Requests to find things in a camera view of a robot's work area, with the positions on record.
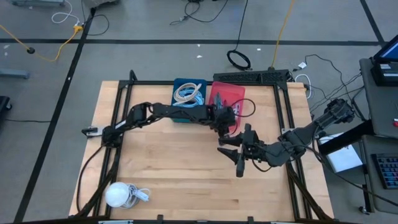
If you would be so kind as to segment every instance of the cable bundle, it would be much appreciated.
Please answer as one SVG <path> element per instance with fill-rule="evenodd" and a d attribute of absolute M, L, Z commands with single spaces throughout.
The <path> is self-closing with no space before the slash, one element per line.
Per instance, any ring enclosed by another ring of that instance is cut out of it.
<path fill-rule="evenodd" d="M 200 87 L 201 83 L 199 85 L 186 83 L 180 86 L 173 94 L 176 101 L 173 106 L 193 108 L 194 106 L 204 105 L 205 101 L 199 92 Z"/>

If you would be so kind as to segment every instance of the wooden table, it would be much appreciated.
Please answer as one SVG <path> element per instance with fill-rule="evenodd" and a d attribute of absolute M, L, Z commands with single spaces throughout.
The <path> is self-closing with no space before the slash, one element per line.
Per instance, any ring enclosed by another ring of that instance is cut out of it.
<path fill-rule="evenodd" d="M 93 126 L 110 124 L 117 86 L 118 82 L 102 83 Z M 172 87 L 134 85 L 130 106 L 144 101 L 170 104 Z M 265 143 L 277 141 L 280 129 L 273 88 L 245 87 L 245 98 L 254 100 L 257 110 L 253 116 L 241 120 L 240 130 L 245 123 L 250 123 Z M 311 122 L 305 89 L 301 83 L 288 83 L 288 87 L 295 126 L 305 126 Z M 280 96 L 284 105 L 282 92 Z M 243 114 L 251 111 L 252 105 L 245 101 Z M 100 141 L 100 138 L 88 140 L 82 165 L 97 150 Z M 163 214 L 165 220 L 244 221 L 253 216 L 255 221 L 294 221 L 285 167 L 262 173 L 247 162 L 244 177 L 237 178 L 235 165 L 219 153 L 217 147 L 218 135 L 208 127 L 174 123 L 167 118 L 126 132 L 118 181 L 150 189 L 150 201 L 139 202 L 132 209 L 114 208 L 111 218 L 155 220 L 158 214 Z M 104 149 L 89 163 L 83 175 L 81 206 L 98 186 L 103 155 Z M 322 165 L 311 152 L 302 157 L 302 163 L 308 191 L 326 214 L 333 217 Z M 260 166 L 268 168 L 266 162 Z M 297 198 L 304 217 L 302 197 L 298 194 Z M 70 214 L 76 213 L 75 200 L 76 194 Z M 100 214 L 104 210 L 102 201 Z"/>

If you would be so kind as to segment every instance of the white ball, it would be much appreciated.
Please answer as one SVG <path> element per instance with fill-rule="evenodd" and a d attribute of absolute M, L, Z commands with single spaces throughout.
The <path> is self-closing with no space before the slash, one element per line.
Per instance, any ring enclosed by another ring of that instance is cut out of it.
<path fill-rule="evenodd" d="M 118 208 L 127 202 L 129 196 L 129 186 L 122 182 L 115 182 L 106 190 L 105 201 L 110 207 Z"/>

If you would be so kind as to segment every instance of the monitor screen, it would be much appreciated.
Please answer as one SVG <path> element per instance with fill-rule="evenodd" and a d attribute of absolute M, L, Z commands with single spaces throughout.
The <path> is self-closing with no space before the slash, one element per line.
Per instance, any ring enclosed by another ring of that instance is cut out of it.
<path fill-rule="evenodd" d="M 398 59 L 398 40 L 384 51 L 380 57 Z"/>

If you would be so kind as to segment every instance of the concrete floor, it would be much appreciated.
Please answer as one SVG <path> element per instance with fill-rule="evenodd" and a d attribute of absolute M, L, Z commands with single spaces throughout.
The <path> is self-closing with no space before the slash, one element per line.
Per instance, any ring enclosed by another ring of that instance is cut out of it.
<path fill-rule="evenodd" d="M 70 0 L 73 14 L 83 20 L 79 0 Z M 207 19 L 216 14 L 224 1 L 205 0 L 198 18 Z M 395 0 L 366 0 L 384 40 L 397 34 L 398 21 Z M 96 14 L 105 14 L 111 23 L 109 31 L 89 36 L 78 61 L 73 80 L 53 134 L 43 168 L 27 208 L 24 221 L 63 218 L 68 215 L 75 191 L 81 158 L 86 145 L 80 130 L 89 126 L 103 80 L 127 79 L 133 69 L 140 80 L 173 80 L 177 77 L 211 80 L 214 73 L 237 72 L 226 52 L 234 48 L 228 40 L 238 36 L 245 1 L 230 0 L 219 18 L 202 24 L 189 20 L 177 26 L 169 23 L 183 16 L 185 3 L 181 0 L 121 0 L 117 6 L 105 6 Z M 276 40 L 289 7 L 289 0 L 250 0 L 242 28 L 242 40 Z M 0 1 L 0 24 L 22 39 L 38 39 L 41 44 L 29 44 L 42 55 L 53 57 L 59 44 L 52 40 L 68 39 L 75 19 L 53 24 L 51 15 L 67 8 L 27 6 L 15 7 Z M 106 27 L 103 18 L 94 19 L 90 32 L 101 32 Z M 19 44 L 10 43 L 9 36 L 0 32 L 0 67 L 28 70 L 28 80 L 0 78 L 0 95 L 10 96 L 14 105 L 10 119 L 51 120 L 65 78 L 75 55 L 77 44 L 68 44 L 55 63 L 45 62 L 26 54 Z M 112 44 L 111 40 L 127 40 Z M 157 40 L 152 42 L 135 40 Z M 189 44 L 179 44 L 192 40 Z M 359 73 L 361 58 L 374 55 L 380 46 L 360 0 L 296 1 L 279 47 L 275 68 L 295 68 L 305 55 L 318 54 L 333 61 L 348 81 Z M 273 42 L 241 44 L 238 50 L 246 54 L 254 70 L 266 70 L 274 52 Z M 327 62 L 315 57 L 308 59 L 305 70 L 312 85 L 327 94 L 340 86 L 339 74 Z M 349 90 L 362 86 L 359 78 Z M 322 99 L 315 94 L 308 102 L 313 106 Z M 357 99 L 365 116 L 368 115 L 366 97 Z M 314 111 L 323 113 L 325 105 Z M 360 123 L 333 126 L 329 133 L 346 131 Z M 49 124 L 2 124 L 0 133 L 0 223 L 12 222 L 24 194 Z M 328 190 L 335 217 L 346 222 L 394 223 L 397 215 L 376 212 L 370 216 L 358 212 L 364 205 L 362 192 L 326 174 Z"/>

